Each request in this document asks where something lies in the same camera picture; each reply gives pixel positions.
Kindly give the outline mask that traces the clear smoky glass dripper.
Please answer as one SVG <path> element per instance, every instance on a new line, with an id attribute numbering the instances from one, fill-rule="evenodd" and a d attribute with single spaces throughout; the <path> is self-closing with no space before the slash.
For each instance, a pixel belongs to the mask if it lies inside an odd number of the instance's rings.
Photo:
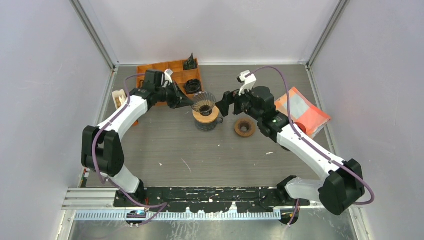
<path id="1" fill-rule="evenodd" d="M 213 108 L 216 105 L 216 97 L 207 91 L 200 91 L 196 93 L 192 98 L 193 104 L 191 105 L 192 110 L 202 116 L 209 116 L 212 114 Z"/>

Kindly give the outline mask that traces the grey glass server jug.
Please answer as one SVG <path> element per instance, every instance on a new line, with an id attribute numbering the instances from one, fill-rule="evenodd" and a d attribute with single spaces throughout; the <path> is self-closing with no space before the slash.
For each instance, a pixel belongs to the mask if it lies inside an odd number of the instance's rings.
<path id="1" fill-rule="evenodd" d="M 218 116 L 213 122 L 202 123 L 198 120 L 195 120 L 195 126 L 198 130 L 203 132 L 210 132 L 214 130 L 218 124 L 221 124 L 224 121 L 223 117 Z"/>

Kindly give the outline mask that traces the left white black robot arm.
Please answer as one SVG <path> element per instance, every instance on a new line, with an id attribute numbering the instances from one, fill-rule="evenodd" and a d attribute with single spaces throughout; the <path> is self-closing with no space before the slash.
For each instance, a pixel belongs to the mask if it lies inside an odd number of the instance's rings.
<path id="1" fill-rule="evenodd" d="M 135 207 L 145 202 L 145 187 L 125 166 L 122 138 L 157 103 L 166 103 L 170 109 L 193 104 L 174 81 L 175 76 L 171 69 L 148 69 L 141 87 L 129 90 L 124 85 L 126 99 L 110 117 L 97 126 L 88 125 L 82 132 L 82 165 L 94 171 L 101 183 L 109 181 L 120 188 Z"/>

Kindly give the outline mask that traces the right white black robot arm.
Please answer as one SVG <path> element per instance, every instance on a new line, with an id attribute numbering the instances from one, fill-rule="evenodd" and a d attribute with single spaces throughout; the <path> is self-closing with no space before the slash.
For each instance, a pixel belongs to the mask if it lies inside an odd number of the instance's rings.
<path id="1" fill-rule="evenodd" d="M 260 132 L 281 147 L 294 153 L 319 177 L 319 180 L 290 176 L 281 182 L 277 198 L 283 205 L 296 199 L 320 202 L 330 213 L 340 215 L 365 194 L 361 165 L 332 154 L 308 137 L 286 114 L 276 109 L 275 98 L 265 86 L 241 94 L 227 91 L 216 106 L 226 117 L 230 105 L 233 114 L 244 113 L 257 122 Z"/>

